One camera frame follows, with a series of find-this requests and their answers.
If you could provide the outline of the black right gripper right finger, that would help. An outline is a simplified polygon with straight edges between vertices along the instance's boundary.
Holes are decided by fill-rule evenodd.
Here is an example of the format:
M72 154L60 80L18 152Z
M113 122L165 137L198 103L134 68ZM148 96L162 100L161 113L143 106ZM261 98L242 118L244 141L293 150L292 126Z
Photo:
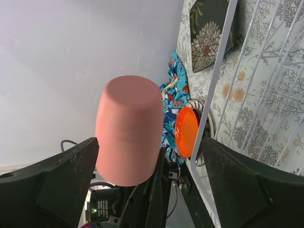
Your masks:
M302 228L304 179L205 137L202 151L223 228Z

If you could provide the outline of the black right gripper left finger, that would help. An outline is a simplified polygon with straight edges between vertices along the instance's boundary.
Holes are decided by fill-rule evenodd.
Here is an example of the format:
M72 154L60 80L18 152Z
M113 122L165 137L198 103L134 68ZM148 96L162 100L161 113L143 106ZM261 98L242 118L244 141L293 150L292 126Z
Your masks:
M76 228L99 145L89 138L65 152L0 177L2 228Z

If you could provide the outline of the pink plastic cup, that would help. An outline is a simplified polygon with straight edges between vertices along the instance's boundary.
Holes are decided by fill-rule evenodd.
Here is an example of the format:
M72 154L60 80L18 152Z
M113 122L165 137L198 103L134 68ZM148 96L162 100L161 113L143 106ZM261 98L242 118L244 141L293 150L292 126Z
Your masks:
M107 181L135 186L154 173L162 143L160 88L140 76L120 76L105 86L97 112L96 168Z

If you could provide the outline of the black floral square plate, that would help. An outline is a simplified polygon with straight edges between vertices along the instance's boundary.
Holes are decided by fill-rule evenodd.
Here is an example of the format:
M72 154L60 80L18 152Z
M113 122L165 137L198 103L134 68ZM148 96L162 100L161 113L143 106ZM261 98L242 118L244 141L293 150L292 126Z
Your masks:
M215 63L228 5L228 0L197 0L191 7L191 65L194 73Z

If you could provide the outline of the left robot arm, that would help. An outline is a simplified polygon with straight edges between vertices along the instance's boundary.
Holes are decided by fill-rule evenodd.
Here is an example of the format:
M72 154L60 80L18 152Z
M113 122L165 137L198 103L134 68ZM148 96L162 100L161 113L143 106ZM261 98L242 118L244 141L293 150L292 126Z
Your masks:
M194 226L212 228L214 224L186 165L178 166L160 149L154 174L144 183L114 186L106 182L92 183L90 200L85 203L86 228L163 228L167 218L171 186L181 189Z

